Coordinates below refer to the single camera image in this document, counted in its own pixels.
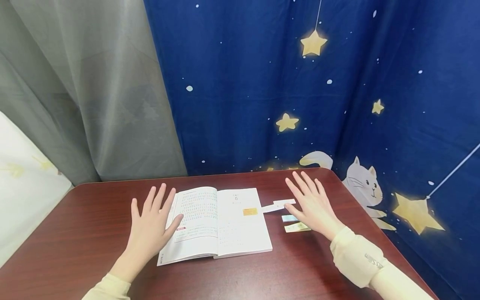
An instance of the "finger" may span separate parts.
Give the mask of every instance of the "finger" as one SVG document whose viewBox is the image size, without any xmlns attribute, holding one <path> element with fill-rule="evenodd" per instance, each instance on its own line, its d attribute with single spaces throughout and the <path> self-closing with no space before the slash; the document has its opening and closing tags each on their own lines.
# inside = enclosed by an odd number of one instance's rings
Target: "finger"
<svg viewBox="0 0 480 300">
<path fill-rule="evenodd" d="M 152 201 L 155 196 L 156 187 L 153 186 L 148 193 L 147 199 L 144 202 L 144 207 L 142 209 L 142 216 L 148 213 L 152 209 Z"/>
<path fill-rule="evenodd" d="M 160 217 L 162 218 L 162 223 L 165 224 L 167 223 L 167 218 L 168 218 L 168 213 L 170 212 L 170 209 L 172 208 L 172 203 L 173 199 L 175 199 L 175 189 L 171 189 L 170 193 L 168 194 L 167 199 L 165 200 L 165 203 L 163 204 L 162 209 L 160 209 Z"/>
<path fill-rule="evenodd" d="M 131 209 L 132 209 L 132 222 L 134 222 L 135 220 L 140 218 L 140 213 L 138 212 L 137 198 L 132 199 Z"/>
<path fill-rule="evenodd" d="M 173 234 L 179 227 L 182 219 L 183 219 L 183 215 L 179 214 L 178 216 L 175 217 L 175 219 L 173 219 L 172 224 L 170 224 L 167 230 L 165 230 L 165 233 L 163 234 L 163 236 L 166 237 L 167 240 L 170 240 L 172 238 Z"/>
<path fill-rule="evenodd" d="M 305 172 L 302 171 L 300 174 L 301 174 L 301 176 L 303 177 L 303 179 L 305 180 L 305 182 L 307 183 L 308 188 L 310 189 L 310 191 L 312 192 L 312 194 L 318 195 L 317 187 L 315 186 L 315 183 L 313 183 L 313 181 L 312 181 L 312 180 L 310 179 L 310 177 L 307 175 L 307 173 L 305 173 Z"/>
<path fill-rule="evenodd" d="M 289 178 L 285 178 L 285 182 L 287 183 L 288 188 L 292 191 L 292 194 L 300 202 L 300 199 L 303 199 L 303 194 Z"/>
<path fill-rule="evenodd" d="M 302 178 L 295 171 L 293 172 L 293 178 L 295 179 L 295 181 L 297 182 L 297 184 L 299 185 L 301 191 L 305 196 L 309 196 L 312 194 L 312 192 L 308 188 L 308 185 L 302 180 Z"/>
<path fill-rule="evenodd" d="M 318 193 L 319 193 L 320 195 L 325 195 L 325 196 L 326 196 L 324 186 L 322 185 L 322 183 L 320 182 L 320 180 L 318 180 L 317 178 L 315 178 L 315 183 L 317 184 L 317 187 L 318 187 Z"/>
<path fill-rule="evenodd" d="M 158 189 L 158 193 L 155 196 L 155 199 L 152 203 L 152 211 L 157 212 L 160 207 L 162 206 L 163 196 L 165 195 L 165 190 L 167 189 L 167 185 L 162 183 L 160 185 L 160 189 Z"/>
<path fill-rule="evenodd" d="M 296 209 L 290 203 L 285 203 L 284 207 L 291 213 L 298 221 L 303 222 L 305 220 L 305 215 L 300 210 Z"/>
</svg>

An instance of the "string line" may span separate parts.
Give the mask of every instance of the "string line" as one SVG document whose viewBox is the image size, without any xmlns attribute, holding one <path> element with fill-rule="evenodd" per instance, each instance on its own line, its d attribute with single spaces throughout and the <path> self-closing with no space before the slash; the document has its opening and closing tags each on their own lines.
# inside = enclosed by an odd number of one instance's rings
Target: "string line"
<svg viewBox="0 0 480 300">
<path fill-rule="evenodd" d="M 318 6 L 317 21 L 315 22 L 315 31 L 317 30 L 318 17 L 320 16 L 320 7 L 322 6 L 322 0 L 320 0 L 320 5 Z"/>
<path fill-rule="evenodd" d="M 467 157 L 465 157 L 459 164 L 458 166 L 455 167 L 455 169 L 453 169 L 450 174 L 447 175 L 447 177 L 445 177 L 445 179 L 442 180 L 442 182 L 440 182 L 439 185 L 437 185 L 437 187 L 427 196 L 427 199 L 429 199 L 434 192 L 437 191 L 437 189 L 439 189 L 442 184 L 445 183 L 445 181 L 447 181 L 463 164 L 465 164 L 465 162 L 480 148 L 480 143 L 475 147 L 475 149 L 472 150 L 472 152 L 470 152 Z"/>
</svg>

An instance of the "wooden table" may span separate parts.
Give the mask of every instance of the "wooden table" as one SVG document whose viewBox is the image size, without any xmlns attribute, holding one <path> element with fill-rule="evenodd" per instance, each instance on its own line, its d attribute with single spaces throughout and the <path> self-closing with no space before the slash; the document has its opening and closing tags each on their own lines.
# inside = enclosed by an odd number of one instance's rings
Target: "wooden table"
<svg viewBox="0 0 480 300">
<path fill-rule="evenodd" d="M 304 170 L 324 184 L 334 211 L 347 226 L 382 248 L 386 258 L 434 296 L 333 172 Z M 0 298 L 81 299 L 122 253 L 130 231 L 131 199 L 143 201 L 153 185 L 165 182 L 178 191 L 200 186 L 219 190 L 256 187 L 264 206 L 293 198 L 284 182 L 286 176 L 291 177 L 291 171 L 80 185 L 0 269 Z M 337 271 L 325 238 L 313 231 L 286 233 L 284 214 L 286 210 L 265 215 L 272 252 L 162 267 L 156 267 L 154 258 L 133 283 L 130 295 L 139 300 L 380 299 L 376 292 L 357 288 Z"/>
</svg>

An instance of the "sticky note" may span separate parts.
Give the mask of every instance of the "sticky note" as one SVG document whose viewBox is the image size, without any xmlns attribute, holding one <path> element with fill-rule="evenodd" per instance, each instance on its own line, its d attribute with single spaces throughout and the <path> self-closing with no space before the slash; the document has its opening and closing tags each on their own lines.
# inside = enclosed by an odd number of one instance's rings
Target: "sticky note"
<svg viewBox="0 0 480 300">
<path fill-rule="evenodd" d="M 262 207 L 262 212 L 263 213 L 269 213 L 269 212 L 274 212 L 274 211 L 280 210 L 280 209 L 284 209 L 283 205 L 272 204 L 272 205 L 267 205 L 267 206 Z"/>
<path fill-rule="evenodd" d="M 257 208 L 254 207 L 254 208 L 245 208 L 243 210 L 243 215 L 244 216 L 254 216 L 254 215 L 257 215 L 258 212 L 257 212 Z"/>
<path fill-rule="evenodd" d="M 311 230 L 307 225 L 302 222 L 298 222 L 292 225 L 285 226 L 285 232 L 299 232 Z"/>
<path fill-rule="evenodd" d="M 282 216 L 282 221 L 284 221 L 284 222 L 295 222 L 295 221 L 298 221 L 298 219 L 295 218 L 295 216 L 287 215 L 287 216 Z"/>
<path fill-rule="evenodd" d="M 276 200 L 273 201 L 275 205 L 284 205 L 285 203 L 295 204 L 295 199 L 286 199 L 286 200 Z"/>
</svg>

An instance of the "gray curtain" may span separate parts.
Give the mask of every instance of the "gray curtain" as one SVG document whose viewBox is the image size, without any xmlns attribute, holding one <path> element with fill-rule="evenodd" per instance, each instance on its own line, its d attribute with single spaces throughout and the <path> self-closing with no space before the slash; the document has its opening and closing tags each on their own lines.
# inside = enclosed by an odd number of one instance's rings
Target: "gray curtain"
<svg viewBox="0 0 480 300">
<path fill-rule="evenodd" d="M 142 0 L 0 0 L 0 110 L 74 185 L 186 174 Z"/>
</svg>

